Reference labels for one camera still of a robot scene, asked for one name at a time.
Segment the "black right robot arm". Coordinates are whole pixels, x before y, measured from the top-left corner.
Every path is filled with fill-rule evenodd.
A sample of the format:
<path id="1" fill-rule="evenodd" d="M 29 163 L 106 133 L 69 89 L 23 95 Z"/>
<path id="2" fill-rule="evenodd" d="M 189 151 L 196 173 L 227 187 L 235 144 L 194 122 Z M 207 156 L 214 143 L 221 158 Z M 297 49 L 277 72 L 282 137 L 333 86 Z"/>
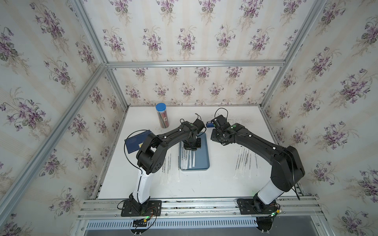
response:
<path id="1" fill-rule="evenodd" d="M 289 192 L 304 176 L 305 169 L 299 153 L 293 146 L 276 145 L 250 132 L 243 125 L 230 124 L 219 115 L 211 120 L 214 125 L 211 140 L 223 146 L 241 145 L 266 160 L 271 165 L 270 181 L 254 195 L 252 205 L 262 211 L 285 192 Z"/>

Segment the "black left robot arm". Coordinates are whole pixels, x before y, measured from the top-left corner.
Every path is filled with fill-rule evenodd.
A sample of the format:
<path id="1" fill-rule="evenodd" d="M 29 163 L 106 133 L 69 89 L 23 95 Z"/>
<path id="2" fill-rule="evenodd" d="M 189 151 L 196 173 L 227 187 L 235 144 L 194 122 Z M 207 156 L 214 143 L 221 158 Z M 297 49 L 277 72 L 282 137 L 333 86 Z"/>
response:
<path id="1" fill-rule="evenodd" d="M 167 151 L 182 142 L 185 150 L 201 148 L 200 133 L 205 124 L 200 119 L 193 123 L 183 121 L 178 128 L 164 134 L 149 134 L 136 154 L 140 171 L 132 199 L 142 205 L 150 198 L 153 175 L 162 167 Z"/>

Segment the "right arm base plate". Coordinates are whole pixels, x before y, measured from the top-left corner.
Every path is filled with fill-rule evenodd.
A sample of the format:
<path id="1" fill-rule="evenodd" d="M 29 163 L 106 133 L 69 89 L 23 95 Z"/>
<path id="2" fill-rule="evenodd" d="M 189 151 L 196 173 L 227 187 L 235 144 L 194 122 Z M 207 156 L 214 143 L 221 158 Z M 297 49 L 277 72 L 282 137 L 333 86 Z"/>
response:
<path id="1" fill-rule="evenodd" d="M 280 212 L 280 206 L 273 201 L 270 204 L 264 204 L 259 198 L 239 198 L 237 205 L 242 215 L 276 215 Z"/>

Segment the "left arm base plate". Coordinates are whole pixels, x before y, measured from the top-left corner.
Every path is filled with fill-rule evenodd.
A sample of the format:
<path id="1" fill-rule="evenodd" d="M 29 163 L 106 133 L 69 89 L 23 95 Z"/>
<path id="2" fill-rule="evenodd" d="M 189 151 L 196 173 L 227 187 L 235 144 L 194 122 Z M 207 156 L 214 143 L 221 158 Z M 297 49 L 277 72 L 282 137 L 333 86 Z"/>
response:
<path id="1" fill-rule="evenodd" d="M 139 203 L 135 199 L 136 195 L 130 194 L 129 198 L 123 201 L 121 207 L 121 217 L 132 216 L 160 216 L 162 209 L 162 201 L 148 200 L 145 203 Z"/>

